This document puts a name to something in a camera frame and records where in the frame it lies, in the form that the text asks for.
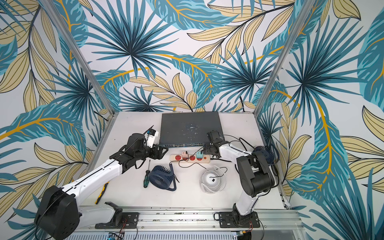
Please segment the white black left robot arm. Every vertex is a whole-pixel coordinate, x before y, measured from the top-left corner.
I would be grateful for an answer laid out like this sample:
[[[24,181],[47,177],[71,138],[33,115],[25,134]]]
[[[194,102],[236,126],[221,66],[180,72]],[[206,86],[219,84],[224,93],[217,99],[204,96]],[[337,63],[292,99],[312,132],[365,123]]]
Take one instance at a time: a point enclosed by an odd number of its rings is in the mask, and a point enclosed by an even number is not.
[[[112,202],[82,207],[92,193],[136,166],[137,161],[161,160],[168,148],[154,144],[155,136],[134,133],[126,145],[112,154],[104,164],[78,180],[62,187],[49,187],[43,194],[35,216],[36,230],[55,240],[64,240],[75,230],[87,226],[122,228],[126,224],[123,210]]]

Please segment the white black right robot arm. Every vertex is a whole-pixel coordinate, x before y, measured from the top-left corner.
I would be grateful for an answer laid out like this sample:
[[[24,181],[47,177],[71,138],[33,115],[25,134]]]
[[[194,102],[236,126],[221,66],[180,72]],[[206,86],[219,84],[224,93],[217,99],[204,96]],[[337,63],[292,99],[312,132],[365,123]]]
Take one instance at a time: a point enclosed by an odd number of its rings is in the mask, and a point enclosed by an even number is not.
[[[234,204],[233,215],[239,220],[249,217],[259,198],[267,195],[275,185],[269,165],[275,160],[275,154],[264,146],[258,146],[251,152],[243,151],[228,141],[205,144],[203,153],[235,164],[243,192]]]

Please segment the teal USB power adapter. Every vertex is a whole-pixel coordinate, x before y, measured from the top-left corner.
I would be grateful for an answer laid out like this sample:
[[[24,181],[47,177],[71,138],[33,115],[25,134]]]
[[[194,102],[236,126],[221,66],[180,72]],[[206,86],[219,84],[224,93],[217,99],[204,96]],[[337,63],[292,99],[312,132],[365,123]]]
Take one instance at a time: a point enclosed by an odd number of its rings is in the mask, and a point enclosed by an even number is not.
[[[196,153],[196,158],[197,158],[198,161],[201,161],[204,158],[203,152],[201,152],[201,151],[197,152]]]

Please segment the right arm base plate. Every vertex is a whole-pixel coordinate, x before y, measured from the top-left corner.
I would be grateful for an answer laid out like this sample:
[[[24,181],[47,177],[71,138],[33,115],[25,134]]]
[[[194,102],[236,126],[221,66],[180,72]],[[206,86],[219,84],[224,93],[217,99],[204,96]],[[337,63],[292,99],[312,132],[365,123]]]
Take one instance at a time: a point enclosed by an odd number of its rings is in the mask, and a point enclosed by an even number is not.
[[[256,212],[251,212],[248,215],[242,216],[234,211],[232,212],[218,212],[215,214],[215,220],[219,221],[220,228],[222,229],[240,229],[240,228],[259,228],[260,221]]]

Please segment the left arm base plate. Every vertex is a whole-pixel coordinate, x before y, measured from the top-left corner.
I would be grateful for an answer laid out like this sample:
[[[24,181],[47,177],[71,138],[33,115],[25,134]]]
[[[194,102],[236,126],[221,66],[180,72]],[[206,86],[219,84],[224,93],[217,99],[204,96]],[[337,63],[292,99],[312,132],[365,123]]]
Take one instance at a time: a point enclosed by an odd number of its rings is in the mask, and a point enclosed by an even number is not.
[[[113,216],[112,220],[108,223],[96,224],[96,229],[135,229],[139,220],[139,213],[137,212],[122,212]]]

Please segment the beige red power strip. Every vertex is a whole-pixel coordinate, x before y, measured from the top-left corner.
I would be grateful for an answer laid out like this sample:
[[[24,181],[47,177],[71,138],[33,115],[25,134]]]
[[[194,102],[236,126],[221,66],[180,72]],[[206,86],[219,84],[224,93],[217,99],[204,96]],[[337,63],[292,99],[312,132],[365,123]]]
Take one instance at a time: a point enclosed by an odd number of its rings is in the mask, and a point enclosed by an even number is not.
[[[199,163],[199,164],[209,164],[211,162],[211,158],[209,155],[204,155],[204,158],[201,161],[198,161],[196,158],[196,154],[189,154],[189,158],[187,160],[183,160],[181,154],[173,154],[170,156],[170,162],[173,161],[182,161],[183,163]]]

